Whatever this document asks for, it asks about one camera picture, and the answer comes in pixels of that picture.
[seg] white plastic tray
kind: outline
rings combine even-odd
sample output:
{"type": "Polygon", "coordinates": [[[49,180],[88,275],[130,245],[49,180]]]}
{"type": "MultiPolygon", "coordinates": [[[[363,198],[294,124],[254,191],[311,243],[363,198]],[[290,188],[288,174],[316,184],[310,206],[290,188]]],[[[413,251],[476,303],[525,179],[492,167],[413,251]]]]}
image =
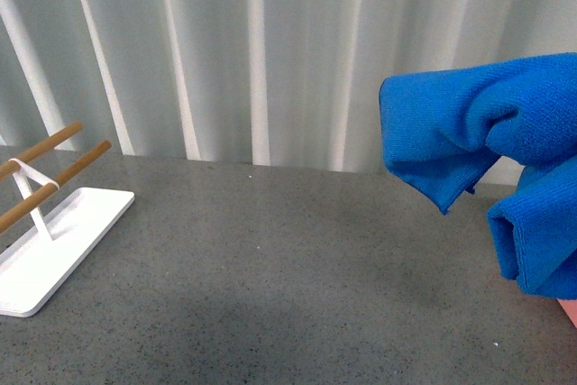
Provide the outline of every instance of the white plastic tray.
{"type": "Polygon", "coordinates": [[[52,241],[30,229],[0,254],[0,315],[32,316],[134,201],[134,193],[79,188],[44,218],[52,241]]]}

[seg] towel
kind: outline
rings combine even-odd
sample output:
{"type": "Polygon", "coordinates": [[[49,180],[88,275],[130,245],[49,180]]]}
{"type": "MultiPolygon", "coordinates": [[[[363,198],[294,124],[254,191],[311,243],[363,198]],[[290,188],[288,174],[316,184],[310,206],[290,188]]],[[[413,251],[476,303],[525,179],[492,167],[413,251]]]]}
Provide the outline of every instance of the towel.
{"type": "Polygon", "coordinates": [[[546,166],[577,154],[577,54],[387,78],[380,88],[387,169],[446,214],[508,156],[546,166]]]}
{"type": "Polygon", "coordinates": [[[525,169],[487,219],[503,277],[527,294],[577,298],[577,157],[551,171],[525,169]]]}
{"type": "Polygon", "coordinates": [[[487,214],[501,274],[577,298],[577,54],[388,78],[380,114],[385,166],[443,214],[500,156],[525,165],[487,214]]]}

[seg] speckled gray surface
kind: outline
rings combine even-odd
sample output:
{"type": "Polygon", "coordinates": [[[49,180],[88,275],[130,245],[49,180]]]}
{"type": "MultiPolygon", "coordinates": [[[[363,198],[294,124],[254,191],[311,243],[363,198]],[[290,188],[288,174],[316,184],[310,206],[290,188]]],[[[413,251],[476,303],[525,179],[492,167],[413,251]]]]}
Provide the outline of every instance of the speckled gray surface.
{"type": "Polygon", "coordinates": [[[499,276],[490,198],[443,217],[388,175],[107,154],[45,207],[79,186],[136,199],[37,315],[0,316],[2,384],[577,381],[577,329],[499,276]]]}

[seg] wooden dowel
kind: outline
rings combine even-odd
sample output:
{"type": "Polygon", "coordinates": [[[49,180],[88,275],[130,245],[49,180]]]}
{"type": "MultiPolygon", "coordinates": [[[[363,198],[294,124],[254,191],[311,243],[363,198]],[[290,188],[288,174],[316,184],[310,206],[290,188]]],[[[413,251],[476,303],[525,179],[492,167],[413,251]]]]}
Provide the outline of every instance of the wooden dowel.
{"type": "MultiPolygon", "coordinates": [[[[104,141],[96,146],[92,151],[85,154],[78,161],[73,163],[67,169],[62,171],[54,180],[62,187],[69,180],[74,178],[80,171],[82,171],[91,162],[96,160],[100,155],[110,149],[109,141],[104,141]]],[[[6,229],[10,228],[16,222],[20,221],[23,216],[29,214],[32,210],[37,208],[44,200],[54,194],[58,189],[52,183],[37,189],[25,200],[10,209],[8,212],[0,216],[0,234],[6,229]]]]}
{"type": "MultiPolygon", "coordinates": [[[[51,135],[49,138],[41,141],[38,144],[35,144],[29,150],[22,152],[16,157],[16,159],[25,163],[35,160],[44,153],[54,149],[56,146],[66,141],[80,130],[82,130],[82,124],[80,122],[70,124],[66,128],[63,128],[57,133],[51,135]]],[[[0,166],[0,181],[6,179],[6,177],[18,171],[18,169],[20,169],[20,165],[15,161],[8,161],[4,163],[2,166],[0,166]]]]}
{"type": "Polygon", "coordinates": [[[74,178],[77,174],[85,169],[89,164],[94,162],[100,155],[108,151],[112,147],[112,144],[108,140],[104,140],[98,146],[96,146],[92,151],[83,155],[78,161],[72,164],[70,167],[62,171],[54,180],[58,182],[61,187],[66,184],[69,180],[74,178]]]}

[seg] pleated curtain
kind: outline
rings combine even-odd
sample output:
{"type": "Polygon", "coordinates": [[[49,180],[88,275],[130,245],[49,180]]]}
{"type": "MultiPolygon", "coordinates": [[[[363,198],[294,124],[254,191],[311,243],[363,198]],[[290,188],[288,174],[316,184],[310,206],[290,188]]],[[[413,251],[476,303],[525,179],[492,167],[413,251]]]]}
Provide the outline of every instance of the pleated curtain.
{"type": "MultiPolygon", "coordinates": [[[[577,50],[577,0],[0,0],[0,144],[382,170],[393,74],[577,50]]],[[[514,183],[502,161],[488,182],[514,183]]]]}

